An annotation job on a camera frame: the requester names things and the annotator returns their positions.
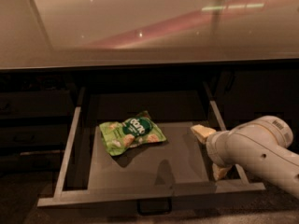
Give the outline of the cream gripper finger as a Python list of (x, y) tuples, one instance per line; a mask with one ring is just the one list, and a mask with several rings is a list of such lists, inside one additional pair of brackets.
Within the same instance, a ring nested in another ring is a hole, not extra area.
[(192, 126), (191, 131), (195, 135), (195, 137), (198, 139), (198, 141), (203, 145), (206, 143), (206, 140), (208, 139), (208, 137), (215, 132), (214, 129), (200, 125), (200, 124)]
[(229, 167), (220, 167), (216, 163), (212, 164), (212, 170), (213, 170), (213, 177), (216, 181), (219, 181), (227, 175), (227, 173), (232, 169), (231, 166)]

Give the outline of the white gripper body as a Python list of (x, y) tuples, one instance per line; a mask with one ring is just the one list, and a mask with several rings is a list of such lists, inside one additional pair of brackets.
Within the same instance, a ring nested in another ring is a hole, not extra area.
[(232, 162), (228, 158), (226, 141), (231, 133), (215, 132), (206, 140), (206, 151), (208, 157), (220, 167), (229, 167)]

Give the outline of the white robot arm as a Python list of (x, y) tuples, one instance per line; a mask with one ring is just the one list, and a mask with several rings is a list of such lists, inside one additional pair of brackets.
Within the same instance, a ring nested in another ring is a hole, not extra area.
[(299, 155), (289, 151), (293, 133), (284, 120), (263, 116), (230, 131), (200, 124), (191, 131), (206, 146), (215, 180), (223, 179), (237, 164), (299, 198)]

